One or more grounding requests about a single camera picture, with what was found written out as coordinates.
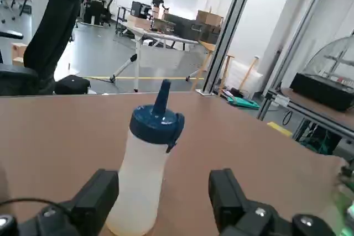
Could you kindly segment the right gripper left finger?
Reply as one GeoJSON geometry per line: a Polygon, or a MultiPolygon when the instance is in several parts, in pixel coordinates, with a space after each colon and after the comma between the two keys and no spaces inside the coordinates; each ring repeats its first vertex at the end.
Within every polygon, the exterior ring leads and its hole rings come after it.
{"type": "Polygon", "coordinates": [[[43,203],[34,217],[18,223],[11,214],[1,215],[1,235],[99,235],[119,195],[116,170],[98,169],[70,200],[53,202],[22,197],[1,202],[43,203]]]}

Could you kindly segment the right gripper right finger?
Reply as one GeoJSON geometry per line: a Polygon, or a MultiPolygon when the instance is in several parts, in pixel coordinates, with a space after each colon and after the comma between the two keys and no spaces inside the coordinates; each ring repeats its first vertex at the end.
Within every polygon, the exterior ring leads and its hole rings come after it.
{"type": "Polygon", "coordinates": [[[219,235],[335,235],[317,216],[295,214],[288,221],[273,206],[249,200],[231,169],[211,170],[208,192],[219,235]]]}

